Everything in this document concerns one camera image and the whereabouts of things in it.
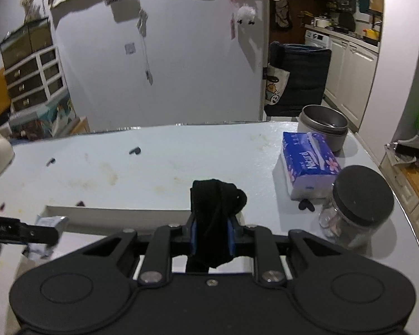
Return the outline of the white fluffy sheep toy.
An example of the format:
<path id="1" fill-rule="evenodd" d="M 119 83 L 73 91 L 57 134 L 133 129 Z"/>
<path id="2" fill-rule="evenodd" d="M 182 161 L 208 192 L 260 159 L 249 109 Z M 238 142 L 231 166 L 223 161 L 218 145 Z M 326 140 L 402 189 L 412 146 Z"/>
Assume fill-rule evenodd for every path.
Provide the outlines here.
<path id="1" fill-rule="evenodd" d="M 243 4 L 237 10 L 236 22 L 239 25 L 254 25 L 256 22 L 256 10 L 248 4 Z"/>

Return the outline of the white tote bag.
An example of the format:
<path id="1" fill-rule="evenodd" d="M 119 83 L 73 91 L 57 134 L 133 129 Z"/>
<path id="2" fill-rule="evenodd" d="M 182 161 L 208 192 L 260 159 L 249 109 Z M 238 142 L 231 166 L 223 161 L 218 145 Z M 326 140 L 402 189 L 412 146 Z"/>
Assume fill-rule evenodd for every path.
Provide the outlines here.
<path id="1" fill-rule="evenodd" d="M 263 78 L 266 80 L 266 105 L 275 105 L 279 102 L 287 86 L 289 77 L 290 73 L 287 70 L 282 70 L 268 64 L 263 75 Z"/>

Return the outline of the dried flower vase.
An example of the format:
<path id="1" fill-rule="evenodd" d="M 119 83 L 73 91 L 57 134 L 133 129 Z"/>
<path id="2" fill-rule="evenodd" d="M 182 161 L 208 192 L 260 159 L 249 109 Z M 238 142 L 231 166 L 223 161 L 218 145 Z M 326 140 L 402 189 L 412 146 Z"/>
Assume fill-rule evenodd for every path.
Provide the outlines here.
<path id="1" fill-rule="evenodd" d="M 20 5 L 25 13 L 24 23 L 41 19 L 40 6 L 35 4 L 35 0 L 20 0 Z"/>

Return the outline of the white drawer cabinet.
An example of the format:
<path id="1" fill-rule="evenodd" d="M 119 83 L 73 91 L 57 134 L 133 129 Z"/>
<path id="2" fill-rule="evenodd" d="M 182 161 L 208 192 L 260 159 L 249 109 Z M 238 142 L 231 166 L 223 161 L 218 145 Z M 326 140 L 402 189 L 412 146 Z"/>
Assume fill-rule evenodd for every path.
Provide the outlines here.
<path id="1" fill-rule="evenodd" d="M 36 51 L 4 70 L 11 113 L 45 104 L 67 90 L 56 46 Z"/>

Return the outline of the black sock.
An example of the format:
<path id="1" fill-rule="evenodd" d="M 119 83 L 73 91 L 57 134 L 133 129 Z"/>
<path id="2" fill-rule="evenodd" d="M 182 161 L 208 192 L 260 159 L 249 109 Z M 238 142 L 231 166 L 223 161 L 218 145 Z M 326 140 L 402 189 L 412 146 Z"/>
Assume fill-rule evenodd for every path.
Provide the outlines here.
<path id="1" fill-rule="evenodd" d="M 228 252 L 227 222 L 247 204 L 247 195 L 236 185 L 209 179 L 191 187 L 191 221 L 197 221 L 197 250 L 187 257 L 187 273 L 206 274 L 232 261 Z"/>

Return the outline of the glass jar black lid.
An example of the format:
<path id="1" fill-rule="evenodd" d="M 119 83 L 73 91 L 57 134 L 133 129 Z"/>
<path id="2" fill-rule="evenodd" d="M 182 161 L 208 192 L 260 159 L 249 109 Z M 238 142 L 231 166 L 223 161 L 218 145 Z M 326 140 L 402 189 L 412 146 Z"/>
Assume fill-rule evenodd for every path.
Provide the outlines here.
<path id="1" fill-rule="evenodd" d="M 394 195 L 385 178 L 367 166 L 343 168 L 319 213 L 325 237 L 347 249 L 369 242 L 394 209 Z"/>

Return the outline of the black chair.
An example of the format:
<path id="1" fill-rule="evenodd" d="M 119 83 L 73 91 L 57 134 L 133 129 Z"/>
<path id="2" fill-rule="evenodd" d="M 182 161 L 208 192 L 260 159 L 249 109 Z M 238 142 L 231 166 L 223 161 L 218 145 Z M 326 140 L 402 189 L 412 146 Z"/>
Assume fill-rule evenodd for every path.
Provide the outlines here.
<path id="1" fill-rule="evenodd" d="M 275 104 L 267 104 L 267 116 L 298 116 L 311 104 L 320 105 L 325 92 L 332 51 L 301 44 L 272 42 L 271 67 L 289 73 L 284 91 Z"/>

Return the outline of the white tray box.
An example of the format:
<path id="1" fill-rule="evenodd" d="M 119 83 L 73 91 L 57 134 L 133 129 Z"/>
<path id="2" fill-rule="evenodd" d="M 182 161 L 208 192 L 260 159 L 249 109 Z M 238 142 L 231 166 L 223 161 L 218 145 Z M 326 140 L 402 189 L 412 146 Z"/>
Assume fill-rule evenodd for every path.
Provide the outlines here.
<path id="1" fill-rule="evenodd" d="M 35 225 L 53 222 L 58 216 L 66 218 L 59 243 L 48 256 L 49 259 L 56 259 L 120 231 L 151 235 L 162 225 L 184 225 L 190 214 L 189 209 L 46 206 L 37 215 Z"/>

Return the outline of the grey metal pot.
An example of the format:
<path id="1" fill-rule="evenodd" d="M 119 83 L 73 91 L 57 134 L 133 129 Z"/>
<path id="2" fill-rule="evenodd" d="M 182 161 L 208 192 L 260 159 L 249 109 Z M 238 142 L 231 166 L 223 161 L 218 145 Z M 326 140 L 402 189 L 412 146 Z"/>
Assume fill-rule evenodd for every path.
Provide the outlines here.
<path id="1" fill-rule="evenodd" d="M 327 145 L 336 154 L 348 134 L 348 120 L 339 111 L 321 105 L 306 105 L 298 116 L 298 131 L 323 134 Z"/>

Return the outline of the blue tissue pack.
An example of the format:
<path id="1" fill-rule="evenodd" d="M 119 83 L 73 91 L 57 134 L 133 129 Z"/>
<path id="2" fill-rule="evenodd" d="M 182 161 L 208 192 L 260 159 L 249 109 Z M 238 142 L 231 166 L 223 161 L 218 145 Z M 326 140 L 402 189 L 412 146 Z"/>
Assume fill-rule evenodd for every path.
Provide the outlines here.
<path id="1" fill-rule="evenodd" d="M 292 200 L 321 200 L 329 196 L 341 166 L 324 135 L 283 132 L 281 157 Z"/>

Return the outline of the white washing machine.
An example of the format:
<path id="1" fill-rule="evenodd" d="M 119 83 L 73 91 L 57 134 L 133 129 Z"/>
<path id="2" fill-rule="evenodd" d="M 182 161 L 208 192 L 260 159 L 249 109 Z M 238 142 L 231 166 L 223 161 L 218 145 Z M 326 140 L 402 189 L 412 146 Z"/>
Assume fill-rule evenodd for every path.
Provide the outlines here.
<path id="1" fill-rule="evenodd" d="M 320 33 L 314 30 L 306 30 L 305 44 L 307 46 L 313 46 L 320 49 L 330 49 L 331 39 L 329 35 L 325 35 L 324 33 Z"/>

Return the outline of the white paper sachet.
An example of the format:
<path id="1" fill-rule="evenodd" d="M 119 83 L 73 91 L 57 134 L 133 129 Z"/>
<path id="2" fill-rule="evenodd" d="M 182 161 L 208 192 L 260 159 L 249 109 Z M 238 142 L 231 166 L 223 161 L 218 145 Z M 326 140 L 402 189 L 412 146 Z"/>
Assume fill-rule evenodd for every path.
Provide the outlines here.
<path id="1" fill-rule="evenodd" d="M 29 226 L 22 255 L 33 261 L 50 258 L 68 223 L 67 216 L 39 216 L 36 225 Z"/>

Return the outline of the glass terrarium tank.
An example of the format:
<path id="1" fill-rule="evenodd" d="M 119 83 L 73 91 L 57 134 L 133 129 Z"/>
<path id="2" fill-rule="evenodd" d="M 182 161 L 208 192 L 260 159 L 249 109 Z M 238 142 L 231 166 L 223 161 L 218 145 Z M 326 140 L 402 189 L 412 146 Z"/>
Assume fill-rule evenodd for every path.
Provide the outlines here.
<path id="1" fill-rule="evenodd" d="M 31 54 L 52 45 L 51 23 L 47 17 L 25 23 L 0 43 L 3 66 L 9 69 Z"/>

